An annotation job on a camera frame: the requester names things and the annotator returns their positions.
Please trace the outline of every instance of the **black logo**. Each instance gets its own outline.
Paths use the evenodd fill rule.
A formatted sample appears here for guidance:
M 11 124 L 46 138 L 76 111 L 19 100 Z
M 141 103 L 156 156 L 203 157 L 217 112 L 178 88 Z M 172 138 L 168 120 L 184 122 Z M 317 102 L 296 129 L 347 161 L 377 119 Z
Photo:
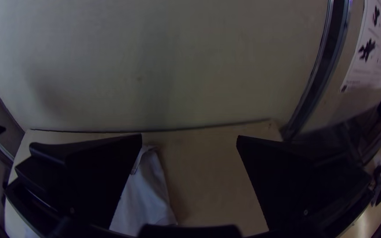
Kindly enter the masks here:
M 374 23 L 374 26 L 377 25 L 377 18 L 379 18 L 380 16 L 380 11 L 379 9 L 377 9 L 377 6 L 374 7 L 374 13 L 373 13 L 373 23 Z
M 371 42 L 370 40 L 367 41 L 367 44 L 364 46 L 362 45 L 361 48 L 358 50 L 358 53 L 362 53 L 362 56 L 360 56 L 360 60 L 365 60 L 367 62 L 368 56 L 370 55 L 370 52 L 372 52 L 376 48 L 376 41 Z

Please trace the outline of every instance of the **white cloth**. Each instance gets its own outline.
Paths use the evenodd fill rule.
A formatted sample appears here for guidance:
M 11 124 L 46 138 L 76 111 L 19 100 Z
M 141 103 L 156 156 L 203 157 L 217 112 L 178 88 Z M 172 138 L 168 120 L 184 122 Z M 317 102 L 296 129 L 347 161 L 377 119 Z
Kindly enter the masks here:
M 132 173 L 123 189 L 111 221 L 110 230 L 137 236 L 145 224 L 173 225 L 176 218 L 170 208 L 164 172 L 153 146 L 142 146 Z M 38 238 L 25 225 L 26 238 Z

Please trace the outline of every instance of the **white paper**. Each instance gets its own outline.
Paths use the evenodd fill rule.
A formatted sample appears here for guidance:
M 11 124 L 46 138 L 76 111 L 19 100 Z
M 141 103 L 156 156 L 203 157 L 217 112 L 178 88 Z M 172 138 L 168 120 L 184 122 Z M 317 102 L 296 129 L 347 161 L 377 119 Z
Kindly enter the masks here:
M 357 88 L 381 88 L 381 0 L 365 0 L 357 48 L 341 93 Z

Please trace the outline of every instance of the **white curved panel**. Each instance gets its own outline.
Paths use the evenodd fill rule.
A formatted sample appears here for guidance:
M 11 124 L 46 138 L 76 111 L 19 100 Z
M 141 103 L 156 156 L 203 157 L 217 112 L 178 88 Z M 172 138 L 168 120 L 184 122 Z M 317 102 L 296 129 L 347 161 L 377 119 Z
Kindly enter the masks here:
M 0 0 L 0 97 L 24 129 L 286 123 L 326 8 L 316 0 Z

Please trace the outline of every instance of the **beige wall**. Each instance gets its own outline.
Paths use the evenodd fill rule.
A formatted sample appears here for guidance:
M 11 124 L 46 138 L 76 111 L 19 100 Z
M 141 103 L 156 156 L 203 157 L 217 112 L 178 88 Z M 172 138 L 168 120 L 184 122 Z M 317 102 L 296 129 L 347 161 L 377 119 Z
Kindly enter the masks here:
M 318 0 L 0 0 L 0 97 L 23 129 L 287 123 Z
M 361 114 L 380 103 L 381 89 L 359 89 L 339 93 L 351 64 L 361 28 L 364 0 L 353 0 L 347 38 L 336 70 L 322 98 L 305 124 L 302 132 L 331 126 Z

